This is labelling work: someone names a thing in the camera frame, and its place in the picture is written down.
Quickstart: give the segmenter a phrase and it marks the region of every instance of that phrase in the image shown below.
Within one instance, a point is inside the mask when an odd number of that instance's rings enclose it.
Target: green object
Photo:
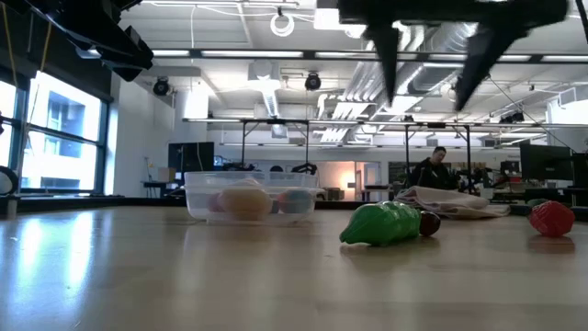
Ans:
[[[533,208],[533,207],[536,207],[536,206],[543,204],[547,201],[548,201],[547,199],[532,199],[532,200],[529,200],[526,204],[529,207]]]
[[[363,205],[339,235],[342,243],[390,245],[419,234],[421,213],[398,202]]]

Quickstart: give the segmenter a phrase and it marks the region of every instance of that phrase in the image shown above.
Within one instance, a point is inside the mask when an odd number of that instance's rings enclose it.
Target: window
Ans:
[[[97,97],[43,73],[31,80],[28,97],[30,123],[98,140],[102,102]]]
[[[17,89],[14,86],[0,81],[0,111],[3,117],[14,118],[16,96]]]
[[[27,119],[31,123],[25,148],[21,187],[36,190],[100,189],[96,168],[105,142],[100,140],[103,103],[97,97],[37,73],[30,81]]]
[[[2,112],[2,117],[14,118],[16,96],[17,89],[14,86],[0,81],[0,112]],[[6,121],[2,124],[4,133],[0,135],[0,166],[9,166],[13,132],[11,125]]]
[[[8,166],[12,127],[7,124],[4,124],[2,127],[4,128],[4,133],[0,135],[0,166]]]
[[[22,188],[94,189],[96,147],[32,131],[25,149]]]

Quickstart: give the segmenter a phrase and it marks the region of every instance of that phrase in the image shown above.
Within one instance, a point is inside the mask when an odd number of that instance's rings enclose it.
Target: clear plastic bin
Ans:
[[[276,172],[186,173],[190,215],[208,223],[292,224],[314,212],[318,178]]]

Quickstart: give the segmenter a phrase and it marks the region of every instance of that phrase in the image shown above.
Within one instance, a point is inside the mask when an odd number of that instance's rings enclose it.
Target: man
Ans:
[[[458,188],[457,182],[443,165],[446,154],[445,147],[436,147],[431,157],[424,159],[411,173],[411,185],[438,189]]]

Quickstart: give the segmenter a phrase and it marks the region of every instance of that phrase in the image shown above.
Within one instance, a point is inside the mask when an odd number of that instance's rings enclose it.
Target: red toy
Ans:
[[[534,207],[529,215],[531,225],[548,237],[559,237],[568,233],[575,219],[573,211],[556,201]]]

